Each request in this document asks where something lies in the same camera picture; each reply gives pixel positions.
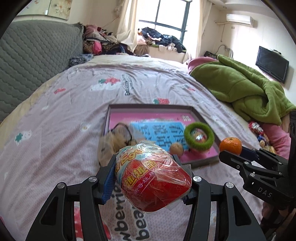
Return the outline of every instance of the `green blanket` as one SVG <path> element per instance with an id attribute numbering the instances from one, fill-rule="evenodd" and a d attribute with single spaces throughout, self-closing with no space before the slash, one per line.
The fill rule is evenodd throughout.
<path id="1" fill-rule="evenodd" d="M 280 83 L 223 55 L 218 60 L 196 67 L 190 75 L 218 100 L 231 103 L 246 121 L 281 125 L 281 117 L 296 110 Z"/>

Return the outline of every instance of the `green ring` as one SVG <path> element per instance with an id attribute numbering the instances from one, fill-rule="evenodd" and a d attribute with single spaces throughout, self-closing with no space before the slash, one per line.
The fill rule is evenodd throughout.
<path id="1" fill-rule="evenodd" d="M 196 142 L 193 136 L 191 135 L 191 132 L 195 129 L 201 129 L 204 131 L 204 133 L 207 135 L 207 141 L 204 143 Z M 214 143 L 215 137 L 212 129 L 205 123 L 202 122 L 194 122 L 186 126 L 184 130 L 184 137 L 189 145 L 190 148 L 196 149 L 198 151 L 207 151 L 211 148 L 211 146 Z"/>

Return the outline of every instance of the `air conditioner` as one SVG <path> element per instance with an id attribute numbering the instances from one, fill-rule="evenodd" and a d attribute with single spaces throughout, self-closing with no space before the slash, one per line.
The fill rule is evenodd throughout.
<path id="1" fill-rule="evenodd" d="M 239 14 L 227 14 L 227 22 L 240 23 L 248 25 L 249 27 L 254 27 L 254 19 L 251 16 L 239 15 Z"/>

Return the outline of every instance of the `plastic wrapper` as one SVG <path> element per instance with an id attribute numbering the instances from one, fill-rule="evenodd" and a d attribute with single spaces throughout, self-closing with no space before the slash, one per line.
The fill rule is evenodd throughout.
<path id="1" fill-rule="evenodd" d="M 195 139 L 196 142 L 204 143 L 207 141 L 207 135 L 205 134 L 205 132 L 202 129 L 195 128 L 191 132 L 191 135 L 193 136 L 193 138 Z"/>
<path id="2" fill-rule="evenodd" d="M 192 184 L 191 175 L 152 141 L 122 148 L 115 172 L 125 197 L 145 212 L 159 210 L 184 197 Z"/>
<path id="3" fill-rule="evenodd" d="M 144 140 L 144 135 L 132 125 L 119 123 L 115 128 L 99 140 L 98 160 L 105 167 L 111 157 L 125 146 L 135 145 Z"/>

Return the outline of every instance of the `curtain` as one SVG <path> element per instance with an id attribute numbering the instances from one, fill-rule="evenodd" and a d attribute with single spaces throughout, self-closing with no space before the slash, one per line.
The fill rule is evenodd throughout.
<path id="1" fill-rule="evenodd" d="M 200 55 L 202 34 L 205 30 L 210 15 L 212 2 L 208 0 L 193 0 L 187 20 L 187 32 L 185 33 L 184 46 L 187 49 L 183 62 L 197 58 Z"/>
<path id="2" fill-rule="evenodd" d="M 137 15 L 138 0 L 121 0 L 119 26 L 117 29 L 117 39 L 120 43 L 129 46 L 131 51 L 137 46 L 138 34 L 138 15 Z"/>

